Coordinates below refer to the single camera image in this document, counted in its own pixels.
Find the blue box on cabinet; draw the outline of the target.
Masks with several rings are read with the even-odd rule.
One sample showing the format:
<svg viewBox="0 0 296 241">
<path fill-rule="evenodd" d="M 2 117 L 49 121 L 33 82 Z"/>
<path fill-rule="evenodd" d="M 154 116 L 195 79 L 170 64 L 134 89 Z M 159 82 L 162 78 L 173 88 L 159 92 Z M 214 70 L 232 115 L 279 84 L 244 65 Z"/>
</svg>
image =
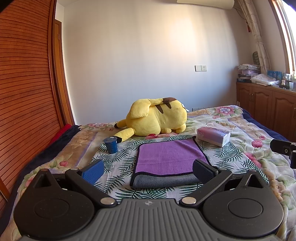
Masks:
<svg viewBox="0 0 296 241">
<path fill-rule="evenodd" d="M 267 75 L 276 79 L 276 80 L 282 80 L 282 72 L 281 71 L 271 71 L 269 70 L 267 72 Z"/>
</svg>

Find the purple and grey towel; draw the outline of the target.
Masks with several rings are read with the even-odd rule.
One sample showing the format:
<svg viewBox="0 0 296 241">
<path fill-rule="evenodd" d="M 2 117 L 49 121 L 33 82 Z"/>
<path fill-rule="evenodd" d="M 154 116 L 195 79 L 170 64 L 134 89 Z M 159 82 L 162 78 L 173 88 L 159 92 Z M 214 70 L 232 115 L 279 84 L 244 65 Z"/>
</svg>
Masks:
<svg viewBox="0 0 296 241">
<path fill-rule="evenodd" d="M 195 137 L 142 144 L 129 185 L 134 189 L 157 189 L 199 183 L 193 174 L 195 160 L 210 164 Z"/>
</svg>

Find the floral curtain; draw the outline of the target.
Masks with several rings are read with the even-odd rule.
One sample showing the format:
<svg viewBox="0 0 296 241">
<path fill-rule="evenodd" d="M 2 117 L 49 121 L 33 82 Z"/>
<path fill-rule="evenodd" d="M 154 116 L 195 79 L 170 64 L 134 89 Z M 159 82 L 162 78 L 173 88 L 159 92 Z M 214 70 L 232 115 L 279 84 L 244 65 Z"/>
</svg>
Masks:
<svg viewBox="0 0 296 241">
<path fill-rule="evenodd" d="M 270 70 L 270 61 L 262 39 L 262 30 L 257 11 L 252 0 L 238 0 L 244 16 L 253 34 L 259 57 L 261 73 L 267 74 Z"/>
</svg>

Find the stack of folded linens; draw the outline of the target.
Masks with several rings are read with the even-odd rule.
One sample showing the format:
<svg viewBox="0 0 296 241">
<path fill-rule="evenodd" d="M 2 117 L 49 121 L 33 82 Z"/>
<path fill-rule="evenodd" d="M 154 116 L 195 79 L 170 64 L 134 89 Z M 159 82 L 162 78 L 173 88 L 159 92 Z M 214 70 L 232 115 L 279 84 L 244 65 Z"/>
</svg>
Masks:
<svg viewBox="0 0 296 241">
<path fill-rule="evenodd" d="M 237 66 L 238 82 L 251 82 L 251 78 L 261 73 L 259 65 L 254 64 L 241 64 Z"/>
</svg>

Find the yellow Pikachu plush toy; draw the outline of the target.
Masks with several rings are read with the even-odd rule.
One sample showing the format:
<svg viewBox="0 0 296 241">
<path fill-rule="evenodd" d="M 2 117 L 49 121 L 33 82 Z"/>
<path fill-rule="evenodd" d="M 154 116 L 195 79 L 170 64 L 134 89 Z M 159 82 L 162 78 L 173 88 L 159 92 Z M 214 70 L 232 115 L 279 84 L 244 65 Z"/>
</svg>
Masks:
<svg viewBox="0 0 296 241">
<path fill-rule="evenodd" d="M 173 97 L 139 99 L 132 104 L 126 118 L 114 125 L 121 129 L 114 136 L 121 143 L 134 135 L 182 133 L 186 129 L 187 112 L 185 106 Z"/>
</svg>

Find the floral bed quilt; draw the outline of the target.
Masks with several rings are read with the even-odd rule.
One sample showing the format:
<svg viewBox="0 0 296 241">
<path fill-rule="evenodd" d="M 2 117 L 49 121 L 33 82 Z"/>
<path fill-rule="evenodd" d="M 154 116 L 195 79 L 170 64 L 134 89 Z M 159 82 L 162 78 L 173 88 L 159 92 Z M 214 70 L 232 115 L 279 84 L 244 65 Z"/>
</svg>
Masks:
<svg viewBox="0 0 296 241">
<path fill-rule="evenodd" d="M 69 130 L 67 145 L 58 150 L 56 145 L 43 151 L 18 180 L 8 212 L 1 219 L 1 240 L 18 240 L 20 233 L 13 219 L 13 209 L 26 188 L 42 168 L 52 173 L 64 173 L 71 167 L 83 168 L 92 161 L 104 162 L 104 173 L 95 186 L 118 201 L 123 198 L 181 199 L 197 184 L 156 189 L 134 189 L 130 180 L 134 170 L 138 147 L 142 144 L 188 139 L 198 128 L 218 126 L 230 131 L 230 141 L 224 147 L 199 141 L 198 145 L 210 163 L 227 168 L 235 174 L 257 169 L 270 184 L 283 205 L 283 224 L 278 232 L 281 240 L 295 240 L 295 169 L 285 155 L 271 151 L 269 144 L 280 135 L 261 126 L 249 113 L 238 106 L 220 106 L 193 111 L 188 114 L 186 130 L 155 137 L 132 137 L 119 144 L 118 152 L 108 154 L 103 140 L 114 135 L 114 123 L 92 123 Z"/>
</svg>

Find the white air conditioner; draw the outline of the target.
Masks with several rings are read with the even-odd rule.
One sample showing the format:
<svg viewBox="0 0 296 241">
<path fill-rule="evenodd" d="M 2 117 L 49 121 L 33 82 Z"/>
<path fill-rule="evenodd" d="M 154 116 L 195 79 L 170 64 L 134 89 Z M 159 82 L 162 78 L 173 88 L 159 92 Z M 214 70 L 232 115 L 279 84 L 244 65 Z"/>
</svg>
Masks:
<svg viewBox="0 0 296 241">
<path fill-rule="evenodd" d="M 220 9 L 232 9 L 234 6 L 234 0 L 177 0 L 177 3 L 211 6 Z"/>
</svg>

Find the red and navy blanket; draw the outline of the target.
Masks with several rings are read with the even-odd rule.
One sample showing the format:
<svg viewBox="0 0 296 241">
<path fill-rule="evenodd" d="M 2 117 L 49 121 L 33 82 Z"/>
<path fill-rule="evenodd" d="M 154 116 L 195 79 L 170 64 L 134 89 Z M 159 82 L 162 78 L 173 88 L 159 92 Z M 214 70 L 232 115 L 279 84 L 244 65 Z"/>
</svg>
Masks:
<svg viewBox="0 0 296 241">
<path fill-rule="evenodd" d="M 80 126 L 78 125 L 65 125 L 62 129 L 60 129 L 55 136 L 50 141 L 48 147 L 46 147 L 43 151 L 37 154 L 36 157 L 32 161 L 25 166 L 22 173 L 24 175 L 30 173 L 32 170 L 41 166 L 51 160 L 53 160 L 66 145 L 71 141 L 71 139 L 80 132 Z"/>
</svg>

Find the blue cup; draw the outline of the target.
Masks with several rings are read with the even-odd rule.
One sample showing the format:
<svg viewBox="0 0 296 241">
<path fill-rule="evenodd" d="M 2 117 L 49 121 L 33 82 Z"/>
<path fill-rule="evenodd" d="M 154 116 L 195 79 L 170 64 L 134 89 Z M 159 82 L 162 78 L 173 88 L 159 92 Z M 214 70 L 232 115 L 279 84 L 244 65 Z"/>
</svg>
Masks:
<svg viewBox="0 0 296 241">
<path fill-rule="evenodd" d="M 104 144 L 106 145 L 107 152 L 109 154 L 114 154 L 118 151 L 117 148 L 117 137 L 108 137 L 103 140 Z"/>
</svg>

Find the wooden slatted wardrobe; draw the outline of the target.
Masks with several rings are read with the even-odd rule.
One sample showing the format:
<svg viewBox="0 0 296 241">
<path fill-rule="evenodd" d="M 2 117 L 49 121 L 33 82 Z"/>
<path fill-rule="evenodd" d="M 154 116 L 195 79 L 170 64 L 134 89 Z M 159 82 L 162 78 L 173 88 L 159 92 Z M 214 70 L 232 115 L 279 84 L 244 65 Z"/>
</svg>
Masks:
<svg viewBox="0 0 296 241">
<path fill-rule="evenodd" d="M 54 85 L 55 12 L 56 1 L 12 1 L 1 12 L 1 209 L 64 123 Z"/>
</svg>

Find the white wall socket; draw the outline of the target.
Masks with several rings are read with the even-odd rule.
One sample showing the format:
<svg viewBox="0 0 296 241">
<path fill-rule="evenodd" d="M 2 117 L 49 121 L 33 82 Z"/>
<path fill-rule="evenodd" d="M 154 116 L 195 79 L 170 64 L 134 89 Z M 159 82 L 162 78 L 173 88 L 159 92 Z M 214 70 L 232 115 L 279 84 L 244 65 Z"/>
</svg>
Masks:
<svg viewBox="0 0 296 241">
<path fill-rule="evenodd" d="M 195 65 L 196 72 L 206 72 L 207 66 L 206 65 Z"/>
</svg>

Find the wooden door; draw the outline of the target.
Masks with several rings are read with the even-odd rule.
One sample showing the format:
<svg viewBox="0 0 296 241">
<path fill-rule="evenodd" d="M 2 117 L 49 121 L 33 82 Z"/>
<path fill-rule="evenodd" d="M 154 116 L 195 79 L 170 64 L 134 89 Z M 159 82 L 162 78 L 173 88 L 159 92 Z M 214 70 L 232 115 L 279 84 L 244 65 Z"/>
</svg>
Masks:
<svg viewBox="0 0 296 241">
<path fill-rule="evenodd" d="M 57 1 L 53 1 L 52 60 L 55 85 L 54 89 L 57 97 L 58 112 L 61 116 L 61 127 L 63 127 L 66 124 L 74 125 L 75 121 L 71 109 L 63 61 L 62 22 L 56 20 L 56 8 Z"/>
</svg>

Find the white cloth pile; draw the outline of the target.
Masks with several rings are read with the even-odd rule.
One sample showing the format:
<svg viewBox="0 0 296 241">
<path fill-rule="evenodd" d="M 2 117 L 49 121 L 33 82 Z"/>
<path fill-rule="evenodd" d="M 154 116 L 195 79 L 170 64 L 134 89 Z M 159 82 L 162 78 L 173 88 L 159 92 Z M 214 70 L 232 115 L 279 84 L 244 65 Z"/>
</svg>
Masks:
<svg viewBox="0 0 296 241">
<path fill-rule="evenodd" d="M 270 77 L 266 74 L 255 75 L 250 80 L 252 83 L 260 84 L 260 85 L 264 85 L 264 86 L 276 86 L 276 85 L 279 85 L 279 83 L 280 83 L 279 80 L 277 80 L 273 77 Z"/>
</svg>

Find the wooden low cabinet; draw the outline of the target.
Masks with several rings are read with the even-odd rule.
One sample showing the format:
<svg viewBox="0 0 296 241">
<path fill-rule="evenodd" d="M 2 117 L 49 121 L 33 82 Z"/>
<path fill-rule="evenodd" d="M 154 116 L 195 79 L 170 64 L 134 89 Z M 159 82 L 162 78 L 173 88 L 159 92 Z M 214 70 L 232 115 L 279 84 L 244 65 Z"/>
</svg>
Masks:
<svg viewBox="0 0 296 241">
<path fill-rule="evenodd" d="M 239 106 L 256 121 L 295 141 L 295 92 L 254 83 L 236 83 Z"/>
</svg>

